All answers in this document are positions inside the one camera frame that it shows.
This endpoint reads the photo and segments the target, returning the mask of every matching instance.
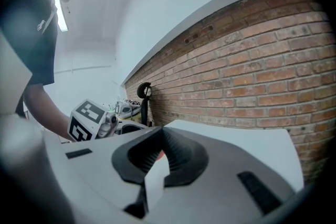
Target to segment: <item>logo on shirt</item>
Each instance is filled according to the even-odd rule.
[[[46,22],[45,20],[41,21],[41,23],[37,26],[37,31],[40,31],[42,29],[42,26],[45,22]]]

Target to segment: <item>white ceiling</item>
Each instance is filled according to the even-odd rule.
[[[128,0],[70,0],[62,3],[71,39],[114,44]]]

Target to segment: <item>ceiling light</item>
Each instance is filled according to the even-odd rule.
[[[55,0],[55,6],[57,7],[58,26],[62,32],[66,32],[68,31],[68,26],[65,22],[60,0]]]

